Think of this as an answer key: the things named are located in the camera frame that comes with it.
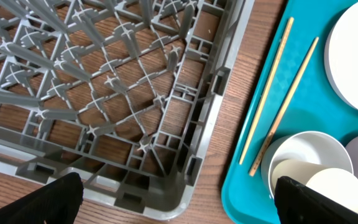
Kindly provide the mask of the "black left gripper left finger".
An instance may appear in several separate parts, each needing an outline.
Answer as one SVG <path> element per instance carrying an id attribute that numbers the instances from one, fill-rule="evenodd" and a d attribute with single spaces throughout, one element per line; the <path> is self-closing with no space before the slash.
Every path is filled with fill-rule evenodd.
<path id="1" fill-rule="evenodd" d="M 0 208 L 0 224 L 73 223 L 82 203 L 83 183 L 71 172 Z"/>

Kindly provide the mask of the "white paper cup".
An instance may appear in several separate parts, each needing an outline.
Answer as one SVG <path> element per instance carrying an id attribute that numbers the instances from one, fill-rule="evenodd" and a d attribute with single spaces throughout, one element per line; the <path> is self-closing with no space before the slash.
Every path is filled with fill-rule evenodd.
<path id="1" fill-rule="evenodd" d="M 280 177 L 287 176 L 315 192 L 358 214 L 358 179 L 350 172 L 296 159 L 280 162 L 270 175 L 270 185 L 277 188 Z"/>

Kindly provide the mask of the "grey bowl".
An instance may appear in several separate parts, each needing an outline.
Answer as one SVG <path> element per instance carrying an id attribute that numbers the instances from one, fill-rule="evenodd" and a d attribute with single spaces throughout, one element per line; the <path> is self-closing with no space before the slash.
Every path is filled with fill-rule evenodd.
<path id="1" fill-rule="evenodd" d="M 272 197 L 272 172 L 280 162 L 287 159 L 340 168 L 351 174 L 354 172 L 348 152 L 336 138 L 319 131 L 284 136 L 268 146 L 260 163 L 263 183 Z"/>

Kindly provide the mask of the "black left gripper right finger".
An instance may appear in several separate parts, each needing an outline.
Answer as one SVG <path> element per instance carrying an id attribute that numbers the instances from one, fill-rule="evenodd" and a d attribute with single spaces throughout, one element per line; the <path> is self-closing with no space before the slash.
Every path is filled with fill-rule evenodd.
<path id="1" fill-rule="evenodd" d="M 358 214 L 296 180 L 278 179 L 274 196 L 281 224 L 358 224 Z"/>

